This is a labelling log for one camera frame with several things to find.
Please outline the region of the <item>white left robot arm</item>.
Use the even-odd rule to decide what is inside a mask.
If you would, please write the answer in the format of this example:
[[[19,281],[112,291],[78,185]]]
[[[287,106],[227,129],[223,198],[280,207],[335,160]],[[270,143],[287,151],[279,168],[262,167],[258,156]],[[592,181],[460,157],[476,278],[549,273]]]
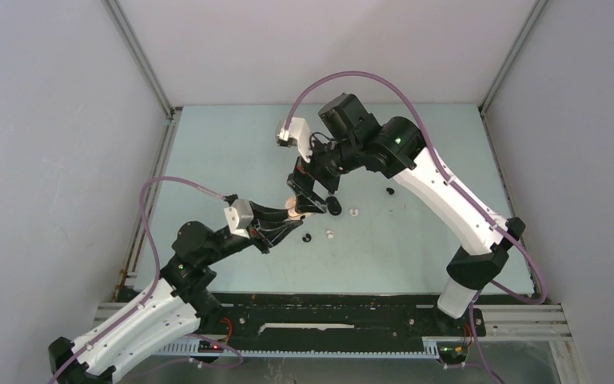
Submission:
[[[222,305],[209,291],[211,266],[246,248],[261,253],[302,225],[305,214],[232,198],[226,224],[212,230],[198,221],[182,225],[173,257],[150,285],[87,333],[60,337],[49,347],[53,383],[116,383],[139,362],[176,339],[219,327]]]

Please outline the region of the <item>pink square earbud case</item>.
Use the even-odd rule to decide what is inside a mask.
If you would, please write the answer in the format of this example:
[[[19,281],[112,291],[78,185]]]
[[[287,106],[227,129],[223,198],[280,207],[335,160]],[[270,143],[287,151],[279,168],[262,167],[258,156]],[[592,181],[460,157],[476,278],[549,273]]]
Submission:
[[[285,202],[288,219],[292,221],[304,220],[312,213],[301,213],[297,210],[297,200],[295,197],[288,198]]]

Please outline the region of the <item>black oval earbud case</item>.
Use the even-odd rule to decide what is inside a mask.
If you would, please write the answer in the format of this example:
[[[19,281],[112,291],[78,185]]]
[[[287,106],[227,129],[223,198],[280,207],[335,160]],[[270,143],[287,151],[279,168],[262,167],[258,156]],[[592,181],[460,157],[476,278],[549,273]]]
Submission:
[[[341,204],[335,196],[328,196],[325,202],[327,211],[330,215],[339,216],[342,213]]]

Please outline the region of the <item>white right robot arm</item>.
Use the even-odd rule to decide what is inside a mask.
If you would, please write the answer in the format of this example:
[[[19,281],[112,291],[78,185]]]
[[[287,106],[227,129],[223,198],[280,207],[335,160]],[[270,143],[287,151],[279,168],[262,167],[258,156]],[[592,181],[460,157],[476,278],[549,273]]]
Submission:
[[[299,153],[287,181],[295,194],[295,212],[324,213],[327,202],[314,193],[314,184],[334,193],[341,176],[360,168],[380,173],[418,197],[460,242],[433,312],[438,331],[456,333],[477,293],[503,270],[509,250],[519,246],[525,223],[484,204],[409,119],[394,116],[379,123],[354,94],[339,95],[318,115],[331,134],[328,142],[317,142],[307,121],[297,117],[280,122],[275,134],[279,146],[295,146]]]

